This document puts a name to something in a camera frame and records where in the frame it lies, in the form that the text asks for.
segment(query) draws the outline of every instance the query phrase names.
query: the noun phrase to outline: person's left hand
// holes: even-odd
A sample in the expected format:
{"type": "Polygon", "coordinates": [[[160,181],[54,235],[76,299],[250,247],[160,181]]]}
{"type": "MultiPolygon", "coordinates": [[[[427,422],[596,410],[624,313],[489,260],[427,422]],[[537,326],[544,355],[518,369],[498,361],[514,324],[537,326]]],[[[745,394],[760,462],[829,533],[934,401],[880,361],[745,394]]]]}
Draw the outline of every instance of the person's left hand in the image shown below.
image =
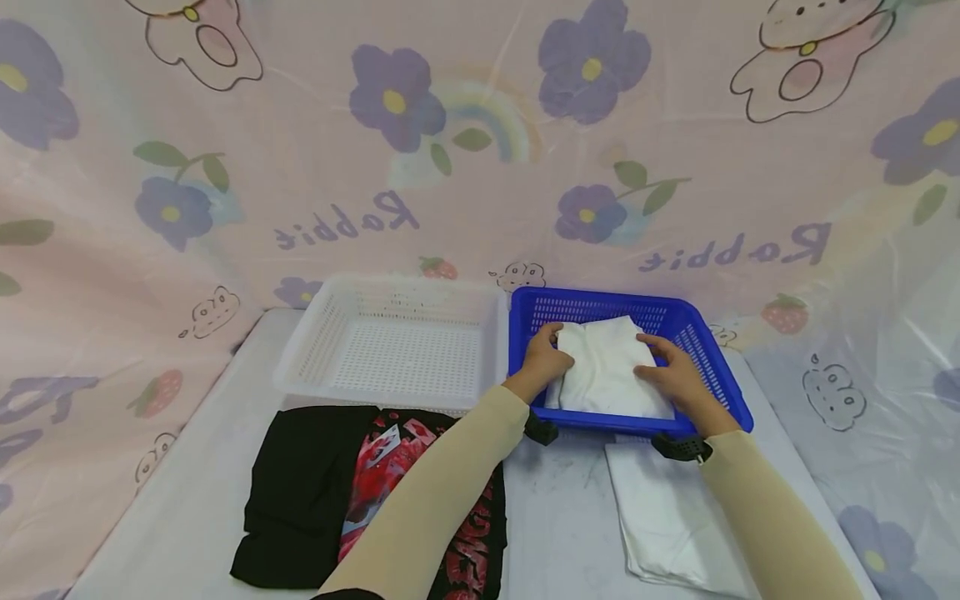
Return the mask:
{"type": "Polygon", "coordinates": [[[562,323],[548,323],[541,327],[527,346],[523,367],[503,383],[528,404],[547,384],[573,366],[572,356],[553,347],[557,343],[557,332],[563,328],[562,323]]]}

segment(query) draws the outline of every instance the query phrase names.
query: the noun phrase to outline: basket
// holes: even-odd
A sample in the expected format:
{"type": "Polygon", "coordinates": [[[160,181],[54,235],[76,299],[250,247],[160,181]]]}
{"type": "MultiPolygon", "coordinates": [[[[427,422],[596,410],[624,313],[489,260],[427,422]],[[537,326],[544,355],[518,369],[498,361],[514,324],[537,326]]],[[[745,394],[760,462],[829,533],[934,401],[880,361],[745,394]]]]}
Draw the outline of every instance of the basket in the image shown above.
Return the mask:
{"type": "Polygon", "coordinates": [[[337,275],[280,356],[287,394],[461,417],[507,372],[499,288],[402,276],[337,275]]]}
{"type": "MultiPolygon", "coordinates": [[[[704,383],[744,431],[754,428],[750,409],[720,347],[700,312],[684,300],[557,288],[519,288],[514,292],[510,312],[510,373],[519,371],[527,344],[542,325],[555,321],[583,324],[623,315],[630,315],[634,323],[647,333],[666,338],[686,351],[700,370],[704,383]]],[[[659,432],[674,437],[696,433],[690,420],[676,410],[672,420],[642,419],[543,408],[545,398],[546,393],[537,397],[534,412],[560,427],[643,437],[653,437],[659,432]]]]}

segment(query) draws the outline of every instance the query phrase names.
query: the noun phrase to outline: white folded cloth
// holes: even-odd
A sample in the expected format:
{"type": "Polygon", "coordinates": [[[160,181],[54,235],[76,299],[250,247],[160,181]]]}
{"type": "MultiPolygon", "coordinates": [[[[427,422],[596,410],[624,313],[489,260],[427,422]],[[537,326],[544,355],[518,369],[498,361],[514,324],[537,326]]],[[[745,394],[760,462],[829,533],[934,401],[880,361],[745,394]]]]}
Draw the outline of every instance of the white folded cloth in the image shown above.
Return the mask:
{"type": "Polygon", "coordinates": [[[606,448],[632,573],[657,584],[759,598],[695,462],[665,459],[650,444],[606,448]]]}
{"type": "Polygon", "coordinates": [[[547,390],[545,406],[564,410],[673,419],[672,405],[656,388],[634,375],[636,365],[652,367],[653,354],[636,340],[643,329],[630,317],[588,324],[564,323],[557,348],[575,363],[547,390]]]}

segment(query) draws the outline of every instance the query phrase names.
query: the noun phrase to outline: white table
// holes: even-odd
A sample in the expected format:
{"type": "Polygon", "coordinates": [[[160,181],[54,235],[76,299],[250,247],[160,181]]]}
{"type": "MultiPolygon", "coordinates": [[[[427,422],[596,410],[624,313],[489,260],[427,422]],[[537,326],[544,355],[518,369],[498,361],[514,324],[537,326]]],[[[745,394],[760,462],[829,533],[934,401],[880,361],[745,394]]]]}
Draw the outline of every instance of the white table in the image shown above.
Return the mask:
{"type": "MultiPolygon", "coordinates": [[[[243,537],[251,466],[274,414],[284,407],[271,374],[301,314],[275,309],[261,319],[68,600],[301,600],[314,595],[250,588],[229,576],[243,537]]],[[[735,371],[736,361],[742,363],[736,353],[728,360],[735,371]]],[[[741,386],[754,411],[758,443],[837,541],[872,594],[867,597],[876,598],[769,404],[749,382],[741,380],[741,386]]],[[[525,440],[508,459],[510,546],[501,598],[718,597],[644,584],[626,572],[603,452],[610,439],[564,436],[547,448],[525,440]]]]}

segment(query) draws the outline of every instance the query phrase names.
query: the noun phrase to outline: plastic sheet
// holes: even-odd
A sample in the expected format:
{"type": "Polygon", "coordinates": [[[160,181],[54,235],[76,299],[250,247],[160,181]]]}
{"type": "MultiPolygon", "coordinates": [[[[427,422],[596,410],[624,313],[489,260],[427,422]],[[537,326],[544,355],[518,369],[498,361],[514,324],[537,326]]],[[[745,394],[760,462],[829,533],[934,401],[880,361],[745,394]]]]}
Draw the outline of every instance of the plastic sheet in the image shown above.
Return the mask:
{"type": "Polygon", "coordinates": [[[882,595],[960,583],[956,2],[184,4],[3,3],[0,600],[337,271],[693,301],[882,595]]]}

